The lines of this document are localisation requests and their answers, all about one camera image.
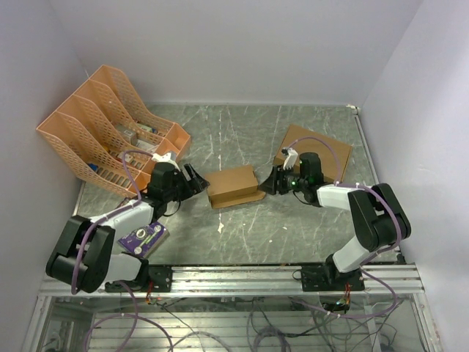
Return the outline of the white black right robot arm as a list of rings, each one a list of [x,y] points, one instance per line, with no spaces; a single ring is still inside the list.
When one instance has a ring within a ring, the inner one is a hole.
[[[339,290],[360,265],[410,236],[410,221],[387,183],[372,187],[328,183],[318,154],[297,154],[292,148],[284,149],[283,153],[287,155],[286,161],[272,167],[259,189],[271,195],[300,192],[305,205],[348,210],[355,231],[351,240],[329,255],[320,274],[307,271],[306,276],[314,277],[331,290]]]

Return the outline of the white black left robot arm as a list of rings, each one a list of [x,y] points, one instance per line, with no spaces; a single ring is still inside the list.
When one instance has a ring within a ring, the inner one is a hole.
[[[156,222],[170,202],[182,203],[202,193],[210,183],[190,164],[183,169],[169,162],[154,166],[144,193],[100,216],[70,217],[48,259],[47,276],[70,286],[73,294],[93,293],[102,284],[124,282],[141,291],[153,281],[148,260],[137,254],[113,252],[115,237]]]

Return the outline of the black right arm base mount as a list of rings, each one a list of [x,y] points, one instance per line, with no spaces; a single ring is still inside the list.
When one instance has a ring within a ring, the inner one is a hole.
[[[301,266],[300,282],[303,292],[345,291],[346,284],[350,286],[352,292],[365,289],[360,270],[345,274],[331,273],[325,265],[317,263]]]

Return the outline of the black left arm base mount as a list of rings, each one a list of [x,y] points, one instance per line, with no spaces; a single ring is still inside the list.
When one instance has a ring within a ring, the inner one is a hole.
[[[112,268],[104,281],[107,293],[123,293],[123,282],[133,292],[168,293],[171,290],[173,270],[167,265],[143,265],[138,268]]]

